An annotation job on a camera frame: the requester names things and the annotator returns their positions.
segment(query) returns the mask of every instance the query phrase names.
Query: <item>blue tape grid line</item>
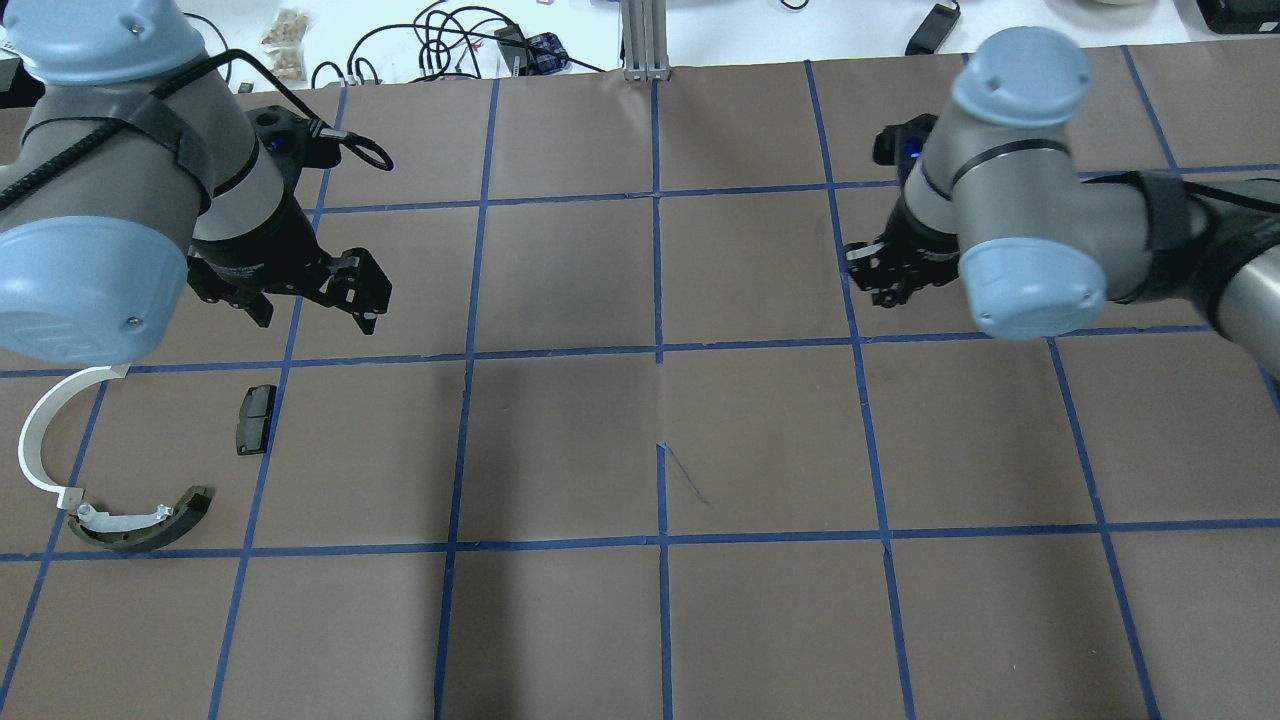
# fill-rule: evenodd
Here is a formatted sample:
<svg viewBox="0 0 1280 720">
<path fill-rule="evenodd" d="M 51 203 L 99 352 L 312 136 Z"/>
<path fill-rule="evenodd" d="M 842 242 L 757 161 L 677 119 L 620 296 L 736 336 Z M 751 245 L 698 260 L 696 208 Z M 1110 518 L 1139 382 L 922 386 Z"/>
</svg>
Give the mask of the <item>blue tape grid line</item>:
<svg viewBox="0 0 1280 720">
<path fill-rule="evenodd" d="M 649 83 L 649 136 L 653 155 L 653 336 L 654 363 L 663 364 L 662 334 L 662 122 L 659 119 L 660 82 Z M 671 543 L 667 521 L 667 446 L 658 443 L 658 625 L 662 648 L 662 720 L 676 716 L 671 675 Z"/>
<path fill-rule="evenodd" d="M 1138 73 L 1138 64 L 1133 60 L 1133 53 L 1128 45 L 1121 46 L 1120 51 L 1124 54 L 1125 65 L 1129 67 L 1129 76 L 1133 78 L 1133 85 L 1138 88 L 1138 96 L 1142 97 L 1142 105 L 1147 109 L 1147 118 L 1151 120 L 1151 127 L 1156 131 L 1156 140 L 1160 141 L 1160 149 L 1165 152 L 1165 161 L 1169 163 L 1171 169 L 1176 170 L 1178 159 L 1174 158 L 1169 137 L 1165 136 L 1165 128 L 1160 124 L 1160 118 L 1156 115 L 1156 106 L 1151 102 L 1151 95 L 1147 94 L 1147 86 L 1142 82 L 1142 74 Z"/>
<path fill-rule="evenodd" d="M 658 443 L 658 618 L 662 632 L 662 720 L 675 720 L 671 673 L 671 533 L 667 520 L 667 446 Z"/>
<path fill-rule="evenodd" d="M 338 96 L 338 113 L 334 118 L 334 128 L 342 129 L 342 119 L 347 111 L 347 88 L 342 88 Z M 320 220 L 324 218 L 325 195 L 329 192 L 329 176 L 332 170 L 325 170 L 320 179 L 320 191 L 316 193 L 316 208 L 311 214 L 311 229 L 320 229 Z M 248 564 L 253 557 L 253 536 L 257 532 L 257 518 L 262 507 L 262 492 L 266 489 L 266 478 L 271 469 L 271 455 L 275 450 L 275 439 L 279 429 L 280 415 L 283 415 L 284 397 L 289 387 L 289 370 L 293 363 L 293 348 L 298 338 L 298 325 L 302 319 L 302 299 L 294 299 L 293 315 L 289 319 L 289 334 L 284 343 L 284 355 L 280 359 L 280 379 L 276 386 L 275 406 L 271 411 L 271 428 L 266 450 L 262 454 L 262 462 L 259 465 L 257 483 L 253 487 L 253 501 L 250 505 L 248 521 L 244 527 L 244 541 L 241 544 L 239 564 L 236 568 L 236 584 L 232 585 L 230 606 L 227 610 L 227 625 L 223 629 L 223 643 L 218 653 L 218 669 L 214 673 L 214 687 L 209 700 L 209 720 L 218 719 L 218 711 L 223 701 L 223 684 L 227 680 L 227 664 L 230 661 L 232 643 L 236 638 L 236 621 L 239 618 L 241 598 L 244 594 L 244 578 L 248 574 Z"/>
<path fill-rule="evenodd" d="M 649 83 L 649 135 L 653 156 L 653 342 L 654 359 L 662 365 L 662 135 L 658 119 L 658 86 Z"/>
<path fill-rule="evenodd" d="M 476 247 L 471 268 L 471 299 L 467 309 L 466 372 L 462 384 L 462 411 L 458 418 L 458 454 L 453 469 L 453 496 L 449 505 L 449 538 L 444 556 L 444 582 L 440 593 L 440 630 L 435 651 L 434 717 L 444 712 L 444 680 L 449 659 L 449 620 L 453 612 L 453 583 L 457 568 L 458 527 L 462 515 L 462 478 L 466 470 L 467 430 L 471 421 L 471 392 L 476 365 L 476 316 L 480 307 L 480 273 L 484 266 L 484 232 L 489 215 L 489 181 L 493 169 L 493 138 L 498 124 L 498 88 L 489 95 L 489 126 L 484 141 L 484 173 L 480 179 L 480 206 L 476 220 Z"/>
<path fill-rule="evenodd" d="M 888 521 L 888 507 L 884 501 L 884 484 L 881 478 L 879 451 L 876 445 L 876 423 L 872 419 L 872 405 L 867 392 L 867 374 L 863 365 L 863 340 L 858 332 L 858 318 L 854 314 L 854 301 L 849 288 L 849 274 L 844 272 L 845 241 L 840 227 L 840 204 L 836 201 L 836 182 L 831 164 L 831 149 L 827 143 L 827 126 L 822 117 L 822 101 L 818 97 L 818 82 L 813 74 L 813 63 L 804 63 L 805 78 L 809 82 L 809 97 L 813 102 L 814 123 L 818 129 L 818 145 L 822 150 L 822 169 L 827 179 L 827 205 L 831 210 L 831 229 L 835 238 L 836 264 L 832 268 L 840 277 L 840 288 L 845 300 L 845 316 L 849 320 L 849 334 L 852 338 L 854 372 L 858 380 L 858 400 L 863 411 L 863 433 L 867 442 L 867 456 L 870 462 L 872 489 L 876 496 L 876 520 L 883 544 L 884 585 L 888 593 L 890 619 L 893 629 L 893 648 L 897 656 L 899 684 L 902 691 L 902 711 L 906 720 L 915 720 L 915 696 L 911 692 L 911 669 L 906 656 L 906 634 L 902 629 L 902 607 L 897 593 L 897 571 L 893 565 L 893 534 Z"/>
<path fill-rule="evenodd" d="M 1172 334 L 1172 333 L 1208 333 L 1210 325 L 1155 325 L 1149 328 L 1085 328 L 1066 333 L 1062 337 L 1102 337 L 1102 336 L 1133 336 L 1133 334 Z M 943 333 L 908 333 L 884 334 L 860 338 L 863 345 L 886 342 L 956 342 L 956 341 L 989 341 L 991 337 L 979 332 L 943 332 Z M 800 337 L 782 340 L 741 340 L 723 342 L 676 342 L 654 345 L 623 345 L 608 347 L 552 347 L 547 350 L 497 350 L 474 352 L 476 361 L 486 360 L 518 360 L 525 357 L 576 357 L 582 355 L 646 355 L 667 352 L 700 352 L 707 350 L 753 350 L 753 348 L 780 348 L 780 347 L 823 347 L 835 345 L 850 345 L 852 337 Z M 332 368 L 344 365 L 402 365 L 413 363 L 458 363 L 465 361 L 465 352 L 444 352 L 439 355 L 379 355 L 379 356 L 353 356 L 353 357 L 316 357 L 294 359 L 292 368 Z M 283 363 L 278 360 L 250 361 L 250 363 L 192 363 L 178 365 L 136 365 L 131 374 L 164 374 L 164 373 L 215 373 L 233 370 L 266 370 L 279 369 Z M 0 372 L 3 379 L 20 378 L 61 378 L 74 373 L 74 368 L 54 368 L 42 370 L 4 370 Z"/>
<path fill-rule="evenodd" d="M 1280 164 L 1262 163 L 1256 165 L 1204 165 L 1199 168 L 1178 168 L 1181 174 L 1224 174 L 1224 173 L 1274 173 L 1280 172 Z M 1080 179 L 1092 179 L 1103 176 L 1114 176 L 1128 170 L 1088 170 L 1076 173 Z M 611 202 L 618 200 L 639 200 L 645 197 L 712 197 L 719 195 L 767 195 L 786 192 L 818 192 L 827 190 L 828 183 L 803 183 L 803 184 L 765 184 L 745 187 L 709 187 L 690 190 L 650 190 L 644 192 L 607 192 L 599 195 L 557 195 L 534 197 L 503 197 L 490 199 L 488 206 L 516 206 L 516 205 L 547 205 L 564 202 Z M 836 190 L 861 190 L 870 187 L 897 187 L 897 181 L 841 181 L 832 182 Z M 389 205 L 351 205 L 346 208 L 325 208 L 329 215 L 346 215 L 360 213 L 397 213 L 406 210 L 447 210 L 456 208 L 479 208 L 479 200 L 451 200 L 440 202 L 398 202 Z"/>
<path fill-rule="evenodd" d="M 93 425 L 97 424 L 97 416 L 102 411 L 102 401 L 106 398 L 106 387 L 109 383 L 102 383 L 97 388 L 97 396 L 93 398 L 93 409 L 90 410 L 88 421 L 84 423 L 84 434 L 81 437 L 79 450 L 76 451 L 76 462 L 72 465 L 70 479 L 67 480 L 68 487 L 74 487 L 79 479 L 81 469 L 84 466 L 84 456 L 88 454 L 88 443 L 93 437 Z M 13 641 L 13 652 L 9 655 L 9 664 L 4 670 L 4 680 L 0 684 L 0 712 L 4 712 L 5 701 L 9 700 L 9 688 L 13 687 L 13 676 L 18 671 L 18 660 L 22 657 L 22 647 L 27 641 L 27 633 L 31 632 L 31 620 L 36 616 L 36 606 L 40 605 L 40 594 L 45 588 L 45 577 L 49 574 L 49 565 L 54 559 L 54 547 L 58 546 L 58 538 L 63 532 L 63 521 L 67 519 L 67 511 L 59 510 L 54 518 L 54 527 L 49 532 L 49 542 L 45 543 L 45 552 L 40 557 L 40 569 L 36 571 L 36 582 L 31 588 L 31 596 L 27 598 L 27 610 L 22 615 L 22 625 L 18 626 L 18 637 Z"/>
<path fill-rule="evenodd" d="M 1051 536 L 1088 536 L 1102 530 L 1124 533 L 1181 533 L 1197 530 L 1253 530 L 1280 529 L 1280 518 L 1222 518 L 1217 520 L 1142 520 L 1129 523 L 1079 523 L 1068 525 L 986 525 L 951 528 L 893 528 L 892 539 L 948 539 L 948 538 L 1021 538 Z M 687 533 L 668 536 L 604 536 L 594 538 L 561 538 L 544 541 L 458 541 L 453 550 L 468 552 L 540 552 L 557 550 L 586 550 L 600 547 L 669 547 L 694 544 L 751 544 L 788 542 L 881 542 L 878 529 L 849 530 L 786 530 L 762 533 Z M 439 555 L 449 551 L 448 542 L 335 544 L 335 546 L 280 546 L 255 547 L 253 557 L 343 557 L 351 555 Z M 145 553 L 106 551 L 54 551 L 51 562 L 111 561 L 111 560 L 207 560 L 239 557 L 239 547 L 157 550 Z M 42 552 L 10 552 L 0 555 L 4 562 L 41 562 Z"/>
<path fill-rule="evenodd" d="M 1089 461 L 1089 451 L 1084 445 L 1084 432 L 1080 428 L 1080 419 L 1075 413 L 1071 386 L 1066 378 L 1066 369 L 1062 366 L 1062 355 L 1057 348 L 1057 342 L 1053 338 L 1047 338 L 1046 342 L 1053 360 L 1053 372 L 1057 374 L 1057 386 L 1062 393 L 1062 406 L 1071 425 L 1071 436 L 1075 438 L 1075 451 L 1079 455 L 1080 469 L 1084 473 L 1084 484 L 1088 487 L 1089 501 L 1093 503 L 1093 518 L 1098 527 L 1098 536 L 1102 539 L 1102 552 L 1107 559 L 1107 569 L 1111 573 L 1111 584 L 1115 588 L 1116 602 L 1120 606 L 1120 620 L 1124 624 L 1125 637 L 1129 641 L 1129 652 L 1133 655 L 1133 664 L 1138 673 L 1138 685 L 1142 688 L 1142 698 L 1147 705 L 1147 716 L 1156 720 L 1160 717 L 1160 706 L 1156 703 L 1156 693 L 1152 689 L 1151 676 L 1147 673 L 1147 660 L 1142 652 L 1142 643 L 1138 641 L 1138 628 L 1133 621 L 1133 612 L 1129 609 L 1129 594 L 1125 592 L 1124 577 L 1120 574 L 1120 562 L 1116 560 L 1115 544 L 1111 542 L 1111 530 L 1107 527 L 1106 511 L 1102 509 L 1102 497 L 1098 493 L 1098 484 L 1093 477 L 1093 464 Z"/>
<path fill-rule="evenodd" d="M 1271 404 L 1276 407 L 1276 414 L 1280 415 L 1280 388 L 1276 387 L 1276 379 L 1271 377 L 1266 370 L 1262 373 L 1262 384 L 1267 387 L 1267 395 L 1271 396 Z"/>
</svg>

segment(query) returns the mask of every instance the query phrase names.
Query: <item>power adapter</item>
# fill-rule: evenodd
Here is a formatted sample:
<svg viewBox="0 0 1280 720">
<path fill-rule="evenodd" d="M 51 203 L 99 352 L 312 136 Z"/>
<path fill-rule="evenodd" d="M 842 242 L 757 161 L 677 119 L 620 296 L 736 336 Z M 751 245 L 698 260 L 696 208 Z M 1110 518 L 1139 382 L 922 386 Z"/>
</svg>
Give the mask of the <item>power adapter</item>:
<svg viewBox="0 0 1280 720">
<path fill-rule="evenodd" d="M 932 55 L 937 53 L 938 47 L 946 42 L 947 36 L 951 35 L 951 31 L 955 29 L 957 22 L 960 22 L 959 4 L 955 8 L 934 5 L 915 31 L 915 35 L 911 36 L 911 41 L 906 44 L 906 54 Z"/>
<path fill-rule="evenodd" d="M 507 61 L 507 69 L 511 70 L 513 76 L 527 76 L 532 74 L 529 72 L 529 47 L 525 44 L 525 33 L 520 31 L 516 26 L 503 26 L 494 31 L 494 37 L 498 38 L 498 50 L 502 53 L 502 59 Z"/>
</svg>

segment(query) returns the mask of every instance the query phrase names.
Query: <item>light blue joint cap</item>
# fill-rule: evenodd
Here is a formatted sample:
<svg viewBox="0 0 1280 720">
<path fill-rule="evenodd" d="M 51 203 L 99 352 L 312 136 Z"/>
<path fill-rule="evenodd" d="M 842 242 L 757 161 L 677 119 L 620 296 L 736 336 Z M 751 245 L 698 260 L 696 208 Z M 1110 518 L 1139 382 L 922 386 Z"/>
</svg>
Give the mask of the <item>light blue joint cap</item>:
<svg viewBox="0 0 1280 720">
<path fill-rule="evenodd" d="M 951 86 L 970 114 L 1016 129 L 1071 119 L 1089 91 L 1089 60 L 1065 35 L 1015 27 L 988 37 Z"/>
<path fill-rule="evenodd" d="M 1004 237 L 960 256 L 960 279 L 978 329 L 1002 340 L 1053 337 L 1092 323 L 1107 277 L 1093 258 L 1061 242 Z"/>
<path fill-rule="evenodd" d="M 132 363 L 160 345 L 187 279 L 182 251 L 118 218 L 0 233 L 0 346 L 60 365 Z"/>
<path fill-rule="evenodd" d="M 27 72 L 47 85 L 148 78 L 205 51 L 173 0 L 13 0 L 4 20 Z"/>
</svg>

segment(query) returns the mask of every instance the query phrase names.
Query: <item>white object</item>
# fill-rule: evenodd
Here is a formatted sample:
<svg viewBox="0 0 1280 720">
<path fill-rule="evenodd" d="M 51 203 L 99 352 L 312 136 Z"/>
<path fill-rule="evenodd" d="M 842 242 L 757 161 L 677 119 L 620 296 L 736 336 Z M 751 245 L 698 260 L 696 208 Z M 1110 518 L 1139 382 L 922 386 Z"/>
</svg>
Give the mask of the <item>white object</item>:
<svg viewBox="0 0 1280 720">
<path fill-rule="evenodd" d="M 93 530 L 95 533 L 128 533 L 129 530 L 141 530 L 142 528 L 150 528 L 156 523 L 163 523 L 165 518 L 173 515 L 173 507 L 168 505 L 156 505 L 156 511 L 150 515 L 111 515 L 93 507 L 87 502 L 82 502 L 79 507 L 76 509 L 76 516 L 79 518 L 81 527 L 87 530 Z"/>
<path fill-rule="evenodd" d="M 125 364 L 86 368 L 69 375 L 50 388 L 36 402 L 36 406 L 27 415 L 27 421 L 22 424 L 22 433 L 18 436 L 18 465 L 22 468 L 22 474 L 37 488 L 55 493 L 60 510 L 78 507 L 81 501 L 84 500 L 84 489 L 60 486 L 49 477 L 49 471 L 45 470 L 45 460 L 41 455 L 45 432 L 49 430 L 49 424 L 58 415 L 58 411 L 70 398 L 99 383 L 123 378 L 128 372 L 129 366 Z"/>
</svg>

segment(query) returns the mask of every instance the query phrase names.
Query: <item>black cable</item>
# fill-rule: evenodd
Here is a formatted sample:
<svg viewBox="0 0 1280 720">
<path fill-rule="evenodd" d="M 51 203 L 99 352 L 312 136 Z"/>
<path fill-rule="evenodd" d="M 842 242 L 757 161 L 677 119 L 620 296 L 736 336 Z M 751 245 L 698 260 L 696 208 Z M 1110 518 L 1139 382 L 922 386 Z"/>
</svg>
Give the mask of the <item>black cable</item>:
<svg viewBox="0 0 1280 720">
<path fill-rule="evenodd" d="M 1184 181 L 1183 188 L 1187 190 L 1188 195 L 1199 195 L 1202 197 L 1220 200 L 1222 202 L 1229 202 L 1231 205 L 1245 208 L 1249 210 L 1257 210 L 1260 213 L 1280 213 L 1280 202 L 1268 202 L 1258 197 L 1251 197 L 1248 195 L 1240 195 L 1239 192 L 1231 192 L 1229 190 L 1210 187 L 1207 184 L 1201 184 L 1198 182 L 1190 182 L 1190 181 Z"/>
<path fill-rule="evenodd" d="M 442 13 L 442 14 L 445 15 L 445 20 L 444 22 L 453 20 L 453 24 L 458 26 L 458 29 L 462 29 L 462 23 L 461 23 L 461 20 L 457 19 L 456 15 L 457 15 L 457 13 L 460 13 L 462 10 L 467 10 L 467 9 L 470 9 L 470 8 L 461 8 L 458 10 L 454 10 L 453 13 Z M 457 47 L 460 47 L 460 46 L 462 46 L 463 44 L 466 44 L 467 56 L 471 58 L 471 68 L 475 70 L 476 76 L 481 76 L 483 73 L 480 72 L 480 59 L 476 56 L 476 49 L 475 49 L 474 42 L 471 41 L 471 35 L 475 33 L 475 31 L 477 28 L 480 28 L 480 26 L 483 26 L 485 23 L 493 23 L 493 22 L 504 22 L 504 20 L 503 20 L 503 18 L 485 18 L 485 19 L 477 22 L 476 24 L 471 26 L 471 28 L 468 31 L 466 31 L 466 33 L 460 40 L 457 40 L 453 45 L 444 45 L 444 40 L 442 37 L 434 37 L 434 38 L 428 40 L 428 42 L 422 46 L 422 50 L 420 50 L 419 54 L 417 54 L 417 67 L 419 67 L 419 69 L 422 70 L 424 76 L 428 76 L 428 74 L 431 74 L 431 73 L 428 73 L 426 70 L 428 69 L 435 70 L 435 65 L 438 63 L 439 67 L 440 67 L 440 69 L 439 69 L 440 73 L 449 72 L 449 67 L 453 64 L 453 50 L 457 49 Z M 433 45 L 435 47 L 439 47 L 439 50 L 433 49 Z M 422 56 L 424 56 L 424 53 L 426 53 L 426 51 L 435 53 L 436 55 L 434 58 L 434 61 L 431 60 L 431 56 L 428 55 L 428 63 L 424 64 L 422 63 Z M 461 70 L 461 65 L 462 65 L 462 61 L 460 60 L 458 65 L 453 68 L 453 72 L 460 72 Z"/>
<path fill-rule="evenodd" d="M 490 18 L 490 19 L 500 19 L 502 22 L 507 23 L 509 27 L 516 28 L 516 32 L 520 33 L 520 41 L 522 44 L 525 44 L 525 46 L 527 47 L 527 38 L 525 37 L 524 31 L 520 29 L 520 23 L 517 23 L 516 20 L 513 20 L 509 17 L 504 15 L 503 13 L 500 13 L 498 10 L 494 10 L 493 8 L 485 8 L 483 5 L 463 5 L 461 8 L 454 8 L 454 9 L 449 10 L 448 13 L 445 13 L 444 10 L 435 10 L 435 13 L 444 15 L 447 19 L 452 19 L 454 22 L 454 24 L 458 26 L 458 29 L 462 29 L 462 23 L 457 20 L 457 15 L 461 15 L 462 13 L 472 12 L 472 10 L 477 10 L 477 12 L 483 12 L 483 13 L 489 13 L 490 15 L 494 15 L 494 18 Z M 426 24 L 431 24 L 431 14 L 428 14 L 426 18 L 428 18 Z M 444 29 L 443 24 L 436 29 L 436 37 L 438 38 L 439 38 L 439 33 L 443 29 Z M 470 45 L 471 44 L 471 38 L 465 35 L 462 37 L 462 40 L 460 40 L 458 42 L 467 42 Z M 457 46 L 458 46 L 457 42 L 453 44 L 453 47 L 457 47 Z"/>
<path fill-rule="evenodd" d="M 323 123 L 325 127 L 330 127 L 325 123 L 320 115 L 315 113 L 301 97 L 294 95 L 280 78 L 271 74 L 271 70 L 266 68 L 257 58 L 250 55 L 239 47 L 233 47 L 212 58 L 206 58 L 197 63 L 192 63 L 187 69 L 170 77 L 159 86 L 156 86 L 151 95 L 157 100 L 164 100 L 173 96 L 179 90 L 187 87 L 188 85 L 196 82 L 197 79 L 205 77 L 206 74 L 216 70 L 218 68 L 225 65 L 227 63 L 234 60 L 244 60 L 253 67 L 255 70 L 262 74 L 274 87 L 280 91 L 289 102 L 293 104 L 303 115 L 312 120 Z M 49 181 L 63 174 L 76 163 L 84 159 L 86 155 L 101 147 L 104 142 L 114 137 L 118 132 L 128 127 L 128 123 L 116 118 L 104 118 L 101 124 L 84 137 L 76 141 L 70 147 L 63 150 L 58 155 L 54 155 L 49 160 L 41 163 L 37 168 L 27 173 L 26 176 L 18 178 L 17 181 L 9 183 L 8 187 L 0 190 L 0 213 L 9 209 L 14 202 L 22 200 L 23 197 L 31 195 L 36 190 L 40 190 Z M 380 170 L 390 170 L 394 168 L 394 161 L 390 155 L 383 150 L 372 140 L 356 135 L 353 132 L 339 132 L 337 138 L 339 143 L 344 145 L 352 154 L 355 154 L 361 160 L 369 163 L 370 165 Z M 369 150 L 376 155 L 376 158 L 370 156 L 365 150 Z"/>
<path fill-rule="evenodd" d="M 49 181 L 67 172 L 68 168 L 81 161 L 91 151 L 96 150 L 108 140 L 125 127 L 124 120 L 108 118 L 102 120 L 93 132 L 78 140 L 74 145 L 45 160 L 36 169 L 18 178 L 9 187 L 0 191 L 0 213 L 10 205 L 44 187 Z"/>
<path fill-rule="evenodd" d="M 210 28 L 212 28 L 214 29 L 214 35 L 218 36 L 218 40 L 223 41 L 223 51 L 227 51 L 227 50 L 232 49 L 232 46 L 227 44 L 227 36 L 223 35 L 223 31 L 218 29 L 218 26 L 214 24 L 214 20 L 206 18 L 205 15 L 197 15 L 196 13 L 183 13 L 183 15 L 187 15 L 188 18 L 191 18 L 193 20 L 200 20 L 200 22 L 205 23 L 206 26 L 209 26 Z M 230 85 L 230 83 L 232 83 L 232 68 L 230 68 L 230 65 L 227 65 L 227 85 Z"/>
<path fill-rule="evenodd" d="M 465 78 L 471 78 L 471 79 L 481 79 L 480 76 L 474 76 L 471 73 L 443 73 L 442 72 L 442 73 L 435 73 L 434 76 L 422 76 L 422 77 L 419 77 L 419 78 L 413 78 L 413 79 L 411 79 L 408 82 L 411 82 L 411 83 L 413 83 L 413 82 L 435 82 L 438 78 L 442 78 L 442 77 L 465 77 Z"/>
<path fill-rule="evenodd" d="M 426 8 L 422 8 L 422 10 L 420 10 L 420 12 L 419 12 L 419 13 L 417 13 L 416 15 L 413 15 L 413 22 L 415 22 L 415 23 L 419 23 L 419 22 L 422 22 L 422 15 L 426 15 L 426 14 L 428 14 L 428 13 L 430 13 L 430 12 L 431 12 L 433 9 L 435 9 L 435 8 L 440 6 L 440 5 L 443 5 L 443 4 L 445 3 L 445 1 L 447 1 L 447 0 L 435 0 L 435 3 L 431 3 L 431 4 L 430 4 L 430 5 L 428 5 Z M 426 44 L 426 37 L 425 37 L 425 36 L 422 36 L 421 33 L 419 33 L 419 32 L 417 32 L 416 29 L 413 31 L 413 36 L 415 36 L 415 37 L 417 37 L 417 41 L 419 41 L 419 42 L 421 42 L 421 44 L 424 44 L 424 45 Z"/>
<path fill-rule="evenodd" d="M 378 77 L 378 69 L 375 69 L 374 64 L 369 61 L 369 58 L 356 58 L 356 77 L 360 78 L 360 85 L 365 85 L 365 76 L 360 73 L 361 61 L 369 65 L 369 72 L 374 74 L 374 85 L 380 85 L 383 78 Z"/>
<path fill-rule="evenodd" d="M 320 74 L 320 70 L 325 68 L 333 68 L 333 72 L 338 73 L 338 79 L 342 81 L 342 85 L 347 85 L 347 76 L 342 74 L 342 68 L 338 67 L 338 63 L 334 63 L 332 60 L 325 60 L 324 63 L 316 65 L 314 70 L 311 70 L 311 90 L 316 88 L 316 77 Z"/>
<path fill-rule="evenodd" d="M 356 41 L 355 47 L 351 49 L 351 55 L 348 56 L 348 65 L 351 65 L 351 64 L 355 63 L 355 60 L 356 60 L 356 53 L 360 50 L 360 46 L 366 40 L 369 40 L 370 37 L 378 35 L 379 32 L 385 32 L 388 29 L 406 29 L 406 28 L 419 28 L 419 29 L 424 29 L 425 28 L 425 29 L 434 29 L 436 32 L 452 32 L 452 33 L 456 33 L 456 35 L 470 35 L 470 36 L 479 37 L 479 38 L 483 38 L 483 40 L 497 40 L 498 42 L 503 42 L 503 44 L 507 44 L 507 45 L 515 45 L 517 47 L 525 47 L 527 50 L 532 50 L 534 53 L 538 53 L 540 55 L 550 55 L 552 58 L 556 58 L 558 60 L 568 60 L 570 63 L 573 63 L 576 65 L 581 65 L 581 67 L 584 67 L 584 68 L 586 68 L 589 70 L 595 70 L 598 73 L 607 72 L 607 70 L 604 70 L 604 68 L 598 68 L 598 67 L 595 67 L 595 65 L 593 65 L 590 63 L 584 63 L 582 60 L 572 58 L 572 56 L 570 56 L 567 54 L 553 53 L 550 50 L 547 50 L 545 47 L 536 47 L 536 46 L 530 45 L 527 42 L 517 42 L 517 41 L 511 40 L 511 38 L 497 37 L 494 35 L 486 35 L 486 33 L 483 33 L 483 32 L 471 32 L 471 33 L 468 33 L 467 31 L 456 31 L 456 29 L 449 29 L 449 28 L 426 27 L 426 26 L 420 26 L 420 24 L 416 24 L 416 23 L 392 23 L 392 24 L 385 24 L 385 26 L 381 26 L 381 27 L 376 27 L 376 28 L 366 32 L 360 40 Z"/>
<path fill-rule="evenodd" d="M 378 145 L 376 142 L 374 142 L 372 140 L 369 140 L 367 137 L 365 137 L 362 135 L 356 135 L 353 132 L 347 132 L 346 135 L 347 135 L 347 137 L 344 137 L 339 142 L 343 146 L 346 146 L 347 150 L 351 150 L 351 152 L 356 158 L 360 158 L 361 160 L 364 160 L 364 161 L 369 163 L 370 165 L 378 168 L 379 170 L 390 170 L 390 169 L 393 169 L 396 167 L 394 160 L 392 160 L 392 156 L 388 155 L 385 150 L 383 150 L 381 145 Z M 372 151 L 374 155 L 378 155 L 378 158 L 375 159 L 375 158 L 371 158 L 371 156 L 366 155 L 365 150 Z"/>
</svg>

